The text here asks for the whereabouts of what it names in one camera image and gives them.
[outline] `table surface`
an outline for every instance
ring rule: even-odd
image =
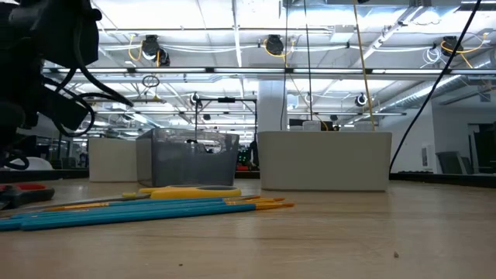
[[[136,184],[45,182],[52,202]],[[244,195],[258,180],[238,180]],[[294,208],[0,232],[4,278],[494,278],[496,191],[408,182],[386,193],[275,192]]]

